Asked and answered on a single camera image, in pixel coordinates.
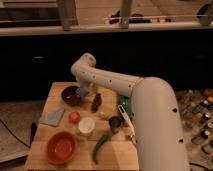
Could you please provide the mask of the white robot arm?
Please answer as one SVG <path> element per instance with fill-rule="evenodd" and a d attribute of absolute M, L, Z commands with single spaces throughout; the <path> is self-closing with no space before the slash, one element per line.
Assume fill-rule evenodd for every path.
<path fill-rule="evenodd" d="M 139 169 L 190 171 L 176 96 L 157 77 L 138 77 L 97 69 L 96 59 L 83 54 L 71 73 L 86 91 L 91 83 L 131 99 Z"/>

